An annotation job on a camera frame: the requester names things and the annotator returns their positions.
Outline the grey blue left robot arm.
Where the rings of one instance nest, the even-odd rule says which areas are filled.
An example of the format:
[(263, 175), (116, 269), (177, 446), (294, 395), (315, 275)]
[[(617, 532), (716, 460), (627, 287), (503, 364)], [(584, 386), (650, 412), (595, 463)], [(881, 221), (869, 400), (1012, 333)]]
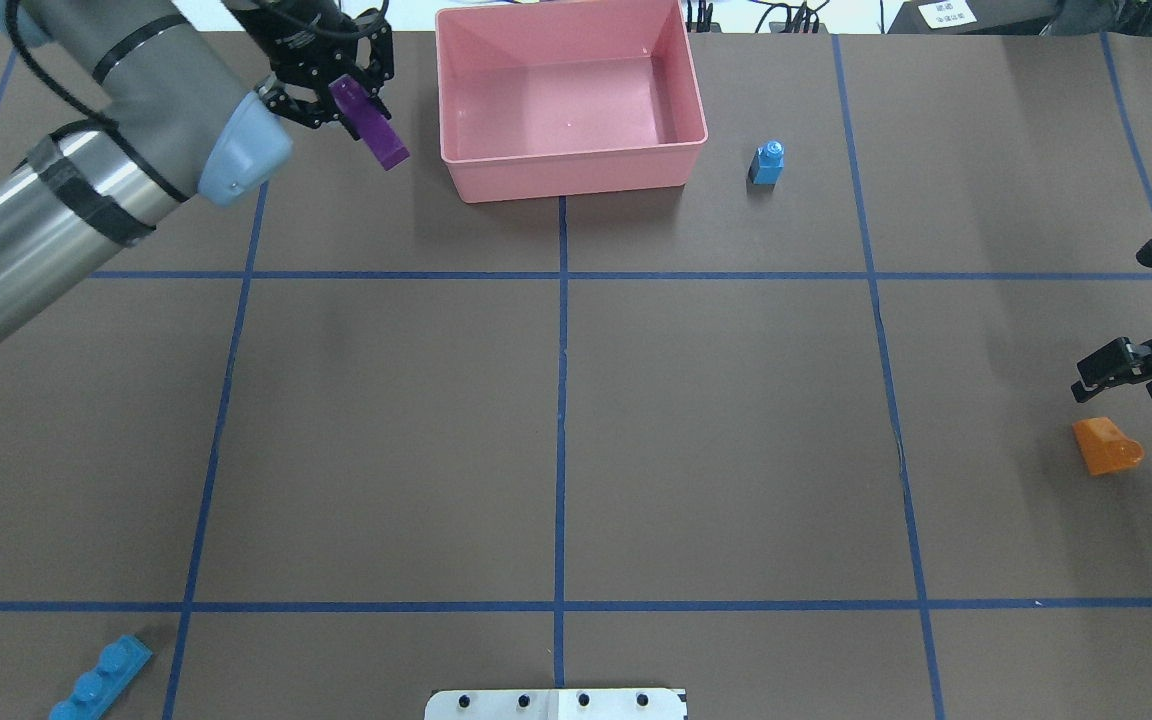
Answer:
[(0, 32), (77, 118), (0, 183), (0, 343), (200, 196), (225, 209), (291, 158), (285, 120), (355, 138), (396, 73), (389, 5), (229, 1), (270, 61), (248, 88), (172, 1), (0, 1)]

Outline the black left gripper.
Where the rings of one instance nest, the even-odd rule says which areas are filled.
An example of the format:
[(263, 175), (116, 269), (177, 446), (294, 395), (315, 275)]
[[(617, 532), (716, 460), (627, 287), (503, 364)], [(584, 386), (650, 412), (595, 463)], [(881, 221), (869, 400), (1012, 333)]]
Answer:
[(227, 10), (270, 60), (264, 106), (311, 129), (342, 123), (329, 82), (355, 78), (392, 120), (382, 90), (393, 78), (394, 44), (387, 14), (370, 6), (356, 15), (338, 1), (228, 1)]

